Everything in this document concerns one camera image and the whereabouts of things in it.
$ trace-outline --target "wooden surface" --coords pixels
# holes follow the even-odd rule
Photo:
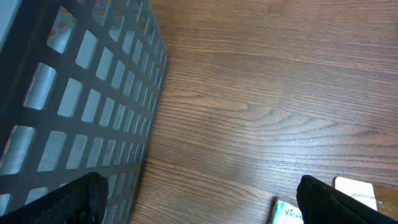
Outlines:
[[[304,174],[398,188],[398,1],[152,5],[169,72],[133,223],[265,223]]]

